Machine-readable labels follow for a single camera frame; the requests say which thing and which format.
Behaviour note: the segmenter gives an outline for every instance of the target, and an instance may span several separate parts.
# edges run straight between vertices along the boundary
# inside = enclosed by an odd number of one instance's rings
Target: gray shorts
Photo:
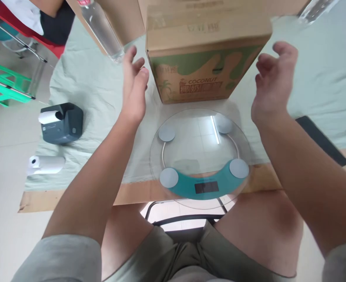
[[[291,282],[249,258],[208,221],[197,243],[174,243],[161,227],[154,227],[135,253],[106,282],[165,282],[187,266],[237,282]]]

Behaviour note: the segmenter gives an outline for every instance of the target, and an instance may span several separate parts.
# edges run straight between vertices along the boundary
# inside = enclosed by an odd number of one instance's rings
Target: green stool
[[[22,93],[28,95],[27,91],[31,83],[31,79],[18,74],[10,69],[7,69],[0,65],[0,82],[6,84]],[[4,107],[8,107],[8,100],[13,99],[21,103],[28,103],[32,98],[24,96],[20,93],[13,91],[0,85],[0,104]]]

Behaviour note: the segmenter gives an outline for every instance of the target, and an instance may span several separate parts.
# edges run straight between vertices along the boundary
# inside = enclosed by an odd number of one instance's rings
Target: paper roll
[[[64,157],[34,155],[29,158],[28,175],[56,174],[65,164]]]
[[[53,123],[62,119],[62,114],[59,111],[43,112],[38,116],[38,121],[42,124]]]

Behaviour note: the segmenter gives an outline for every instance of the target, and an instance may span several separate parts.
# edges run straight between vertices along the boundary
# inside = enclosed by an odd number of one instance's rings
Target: cardboard box
[[[272,26],[253,0],[148,7],[147,56],[164,104],[228,98]]]
[[[105,50],[98,42],[90,27],[83,19],[77,0],[66,0],[101,52]],[[97,0],[111,22],[119,41],[127,44],[143,35],[147,26],[148,5],[158,5],[161,1],[183,0]],[[258,0],[269,16],[297,15],[307,6],[308,0]]]
[[[149,5],[159,5],[166,2],[183,2],[187,0],[138,0],[141,17],[147,29],[147,8]],[[299,14],[310,0],[257,0],[258,6],[269,16],[293,16]]]

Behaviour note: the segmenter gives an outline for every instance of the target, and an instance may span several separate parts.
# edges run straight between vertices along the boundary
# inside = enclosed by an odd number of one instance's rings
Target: gray sleeve
[[[42,239],[12,282],[101,282],[101,247],[91,238],[56,235]]]
[[[323,269],[323,282],[346,281],[346,244],[330,251]]]

